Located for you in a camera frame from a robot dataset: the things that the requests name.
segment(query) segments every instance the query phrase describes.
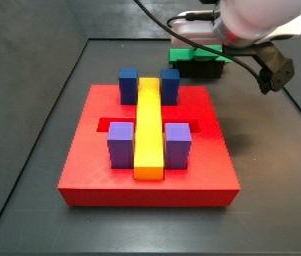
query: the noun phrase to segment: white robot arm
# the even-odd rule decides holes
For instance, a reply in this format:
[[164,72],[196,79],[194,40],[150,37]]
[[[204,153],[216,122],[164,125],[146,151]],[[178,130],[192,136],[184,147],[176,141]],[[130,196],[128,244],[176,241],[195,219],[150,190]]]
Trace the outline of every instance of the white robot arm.
[[[199,44],[223,44],[243,48],[274,38],[301,35],[301,0],[220,0],[212,19],[186,21],[176,19],[172,30]],[[182,41],[171,38],[174,45]]]
[[[271,39],[301,34],[301,0],[199,0],[215,4],[210,11],[184,12],[166,27],[140,0],[134,0],[148,18],[171,35],[174,45],[188,44],[241,65],[255,78],[263,94],[279,91],[294,76],[293,60]],[[222,52],[206,45],[222,44]],[[235,56],[251,56],[261,65],[257,73]]]

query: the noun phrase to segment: gray wall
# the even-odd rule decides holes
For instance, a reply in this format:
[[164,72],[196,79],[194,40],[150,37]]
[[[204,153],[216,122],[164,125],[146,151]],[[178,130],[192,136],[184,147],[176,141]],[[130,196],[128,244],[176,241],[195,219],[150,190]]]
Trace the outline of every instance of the gray wall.
[[64,0],[0,1],[0,211],[86,42]]

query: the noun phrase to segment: green block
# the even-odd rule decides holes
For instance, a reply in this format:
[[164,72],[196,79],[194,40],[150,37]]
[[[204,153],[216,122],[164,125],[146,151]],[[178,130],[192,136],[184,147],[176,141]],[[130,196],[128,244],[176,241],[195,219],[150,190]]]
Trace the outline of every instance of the green block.
[[[207,45],[208,48],[211,48],[215,51],[222,52],[222,46],[220,45]],[[207,52],[202,49],[194,49],[194,48],[176,48],[168,50],[168,64],[172,64],[176,62],[176,60],[191,60],[191,59],[203,59],[203,60],[216,60],[216,61],[224,61],[224,64],[230,63],[231,60],[227,58]]]
[[176,62],[176,60],[191,60],[191,49],[170,49],[168,50],[168,64]]
[[[212,50],[220,52],[222,48],[220,45],[208,45],[208,48],[211,48]],[[215,53],[207,52],[202,49],[190,49],[192,51],[192,58],[194,59],[210,59],[210,60],[215,60],[219,55],[216,55]]]

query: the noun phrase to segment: yellow bar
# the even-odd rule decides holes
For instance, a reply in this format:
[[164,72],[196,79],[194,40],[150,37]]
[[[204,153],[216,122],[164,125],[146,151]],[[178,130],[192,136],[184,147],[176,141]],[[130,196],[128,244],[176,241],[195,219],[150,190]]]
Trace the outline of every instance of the yellow bar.
[[163,136],[158,78],[139,78],[134,179],[163,180]]

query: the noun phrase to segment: black cable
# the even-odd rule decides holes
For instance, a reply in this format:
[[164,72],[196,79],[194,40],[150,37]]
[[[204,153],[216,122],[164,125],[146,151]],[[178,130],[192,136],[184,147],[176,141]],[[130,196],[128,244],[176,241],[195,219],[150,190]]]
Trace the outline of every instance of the black cable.
[[171,25],[170,25],[170,22],[172,20],[178,20],[178,19],[184,19],[186,16],[175,16],[175,17],[171,17],[167,21],[166,21],[166,26],[171,28]]
[[255,71],[250,68],[249,65],[246,65],[241,60],[238,60],[237,58],[234,58],[232,56],[224,54],[223,52],[219,52],[192,41],[190,41],[188,39],[186,39],[183,36],[178,35],[174,31],[171,31],[170,28],[167,28],[164,26],[164,24],[160,23],[160,21],[154,17],[154,15],[148,12],[148,10],[146,9],[146,7],[143,6],[143,4],[140,3],[139,0],[134,0],[134,2],[136,3],[136,5],[139,6],[139,8],[142,9],[142,11],[144,12],[144,14],[147,15],[147,17],[156,23],[156,25],[171,35],[174,36],[176,39],[179,39],[182,42],[184,42],[186,44],[191,45],[195,48],[199,48],[207,52],[211,52],[214,54],[216,54],[218,56],[222,56],[224,58],[227,58],[228,60],[231,60],[232,62],[235,62],[238,65],[241,65],[247,71],[249,73],[253,75],[253,77],[255,78],[258,84],[261,87],[265,87],[265,82],[262,81],[261,77],[258,76],[258,74],[255,73]]
[[172,20],[178,20],[178,19],[186,19],[187,21],[194,21],[194,20],[212,20],[214,15],[212,12],[188,12],[184,16],[175,16],[171,17],[167,21],[166,21],[166,26],[171,28],[171,24],[170,22]]

